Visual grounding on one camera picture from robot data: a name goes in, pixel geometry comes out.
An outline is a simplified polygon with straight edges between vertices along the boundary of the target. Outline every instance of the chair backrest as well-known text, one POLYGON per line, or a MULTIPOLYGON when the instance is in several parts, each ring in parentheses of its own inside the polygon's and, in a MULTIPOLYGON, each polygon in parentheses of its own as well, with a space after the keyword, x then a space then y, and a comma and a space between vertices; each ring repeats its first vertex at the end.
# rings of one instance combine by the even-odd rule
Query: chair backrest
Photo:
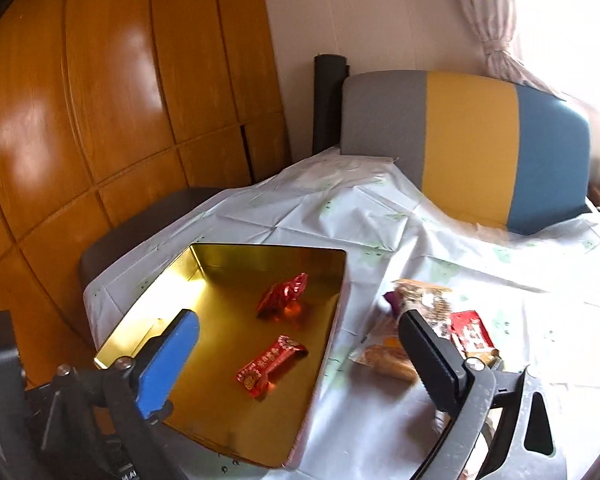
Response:
POLYGON ((525 86, 419 70, 352 76, 340 145, 344 155, 397 157, 459 220, 532 234, 586 209, 589 123, 525 86))

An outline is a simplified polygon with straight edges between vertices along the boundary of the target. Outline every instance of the dark chair seat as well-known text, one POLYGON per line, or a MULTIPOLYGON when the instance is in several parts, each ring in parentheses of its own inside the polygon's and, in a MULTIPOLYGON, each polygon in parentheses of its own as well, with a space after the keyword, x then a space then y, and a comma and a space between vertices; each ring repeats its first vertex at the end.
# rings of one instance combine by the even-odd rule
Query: dark chair seat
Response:
POLYGON ((113 228, 82 253, 79 264, 82 290, 131 249, 220 191, 222 189, 215 187, 189 187, 176 191, 113 228))

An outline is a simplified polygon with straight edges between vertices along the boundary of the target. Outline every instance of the window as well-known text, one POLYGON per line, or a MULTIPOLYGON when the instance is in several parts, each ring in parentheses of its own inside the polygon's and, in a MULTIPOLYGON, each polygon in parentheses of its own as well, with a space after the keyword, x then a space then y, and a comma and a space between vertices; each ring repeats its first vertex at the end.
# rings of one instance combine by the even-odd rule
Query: window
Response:
POLYGON ((600 0, 516 0, 516 7, 525 66, 600 111, 600 0))

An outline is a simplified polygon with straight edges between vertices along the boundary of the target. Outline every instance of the white tablecloth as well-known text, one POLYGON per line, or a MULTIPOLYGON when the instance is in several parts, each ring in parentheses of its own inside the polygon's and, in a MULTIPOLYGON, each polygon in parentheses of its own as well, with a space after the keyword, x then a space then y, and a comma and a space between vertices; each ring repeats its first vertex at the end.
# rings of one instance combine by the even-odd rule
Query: white tablecloth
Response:
POLYGON ((220 193, 105 270, 84 293, 98 347, 192 242, 341 248, 347 270, 344 320, 299 468, 234 463, 164 428, 190 478, 408 478, 437 438, 426 391, 347 359, 399 277, 451 286, 454 309, 480 313, 507 369, 538 367, 570 480, 600 455, 600 214, 533 237, 471 226, 437 209, 390 159, 325 152, 220 193))

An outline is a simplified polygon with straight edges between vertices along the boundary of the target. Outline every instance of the red snack bag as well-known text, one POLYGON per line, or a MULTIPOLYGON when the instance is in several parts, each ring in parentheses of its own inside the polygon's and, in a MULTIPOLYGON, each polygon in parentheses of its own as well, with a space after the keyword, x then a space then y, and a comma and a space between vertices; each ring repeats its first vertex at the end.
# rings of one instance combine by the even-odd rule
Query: red snack bag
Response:
POLYGON ((307 274, 301 272, 288 282, 275 283, 264 294, 256 308, 256 315, 280 313, 290 302, 297 300, 306 288, 307 274))
POLYGON ((498 350, 493 346, 491 337, 475 310, 452 313, 451 332, 454 341, 462 346, 466 357, 477 357, 489 365, 493 357, 498 356, 498 350))
POLYGON ((267 389, 270 373, 296 353, 304 355, 307 352, 298 341, 281 335, 266 351, 242 368, 235 378, 255 398, 267 389))

